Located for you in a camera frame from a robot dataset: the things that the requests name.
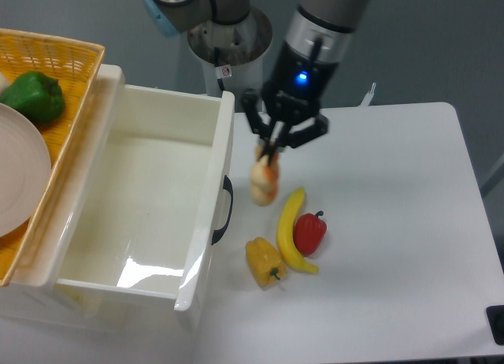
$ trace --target pepper stem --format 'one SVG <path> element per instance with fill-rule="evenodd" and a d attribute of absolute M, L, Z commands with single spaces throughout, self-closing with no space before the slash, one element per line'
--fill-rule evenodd
<path fill-rule="evenodd" d="M 278 277 L 278 268 L 273 268 L 270 272 L 269 272 L 269 276 L 274 276 L 277 280 L 280 280 L 280 278 Z"/>

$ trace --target yellow bell pepper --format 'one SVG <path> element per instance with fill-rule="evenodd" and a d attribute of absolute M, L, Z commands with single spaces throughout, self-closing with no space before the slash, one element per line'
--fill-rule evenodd
<path fill-rule="evenodd" d="M 265 287 L 280 280 L 287 272 L 278 250 L 263 237 L 246 243 L 246 261 L 255 280 Z"/>

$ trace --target yellow basket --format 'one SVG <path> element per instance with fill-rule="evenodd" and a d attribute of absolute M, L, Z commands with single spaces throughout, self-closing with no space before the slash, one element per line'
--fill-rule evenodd
<path fill-rule="evenodd" d="M 11 82 L 27 71 L 43 72 L 58 80 L 65 99 L 65 111 L 56 121 L 37 126 L 49 148 L 52 172 L 31 218 L 0 237 L 0 286 L 9 284 L 41 221 L 104 54 L 105 48 L 93 43 L 0 28 L 0 72 Z"/>

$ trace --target drawer handle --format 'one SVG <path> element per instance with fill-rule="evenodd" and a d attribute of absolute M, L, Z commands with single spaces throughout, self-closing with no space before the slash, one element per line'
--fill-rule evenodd
<path fill-rule="evenodd" d="M 230 205 L 229 205 L 228 220 L 226 221 L 226 223 L 224 224 L 224 226 L 222 228 L 219 228 L 218 230 L 215 230 L 213 232 L 213 235 L 212 235 L 212 244 L 215 244 L 219 240 L 221 240 L 221 238 L 224 235 L 224 233 L 226 232 L 226 230 L 228 230 L 229 221 L 231 220 L 231 213 L 233 211 L 233 184 L 231 183 L 231 181 L 229 180 L 229 178 L 228 178 L 227 175 L 224 175 L 224 185 L 222 186 L 222 188 L 225 191 L 228 191 L 229 195 L 231 196 L 231 202 L 230 202 Z"/>

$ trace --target white drawer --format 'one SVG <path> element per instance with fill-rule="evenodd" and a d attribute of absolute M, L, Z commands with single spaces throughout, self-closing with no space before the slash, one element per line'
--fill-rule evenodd
<path fill-rule="evenodd" d="M 76 165 L 13 289 L 88 313 L 110 303 L 171 307 L 194 328 L 214 232 L 231 216 L 234 96 L 123 86 L 120 69 L 108 70 L 117 96 L 94 99 L 103 124 L 74 148 Z"/>

